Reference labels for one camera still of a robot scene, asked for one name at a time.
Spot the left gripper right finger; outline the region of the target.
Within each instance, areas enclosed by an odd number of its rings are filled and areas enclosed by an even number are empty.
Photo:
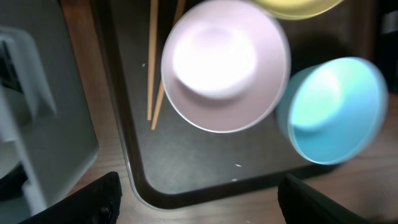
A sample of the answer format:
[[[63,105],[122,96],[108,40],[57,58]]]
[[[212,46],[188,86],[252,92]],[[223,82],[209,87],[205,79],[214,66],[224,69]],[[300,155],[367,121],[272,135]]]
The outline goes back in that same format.
[[[290,174],[279,182],[277,198],[287,224],[368,223]]]

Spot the light blue bowl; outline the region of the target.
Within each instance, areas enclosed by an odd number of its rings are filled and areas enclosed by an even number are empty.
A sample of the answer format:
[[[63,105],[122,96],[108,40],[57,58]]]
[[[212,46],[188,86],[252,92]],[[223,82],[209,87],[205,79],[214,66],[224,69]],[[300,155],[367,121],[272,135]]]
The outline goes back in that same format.
[[[376,137],[387,98],[386,81],[373,63],[337,58],[293,75],[276,109],[277,124],[304,159],[339,164]]]

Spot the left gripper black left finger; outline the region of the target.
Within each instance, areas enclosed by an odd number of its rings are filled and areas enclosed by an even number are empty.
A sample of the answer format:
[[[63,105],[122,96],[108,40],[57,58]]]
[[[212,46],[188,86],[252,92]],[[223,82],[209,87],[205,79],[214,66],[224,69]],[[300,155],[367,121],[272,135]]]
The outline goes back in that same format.
[[[21,224],[115,224],[122,196],[119,174],[109,172]]]

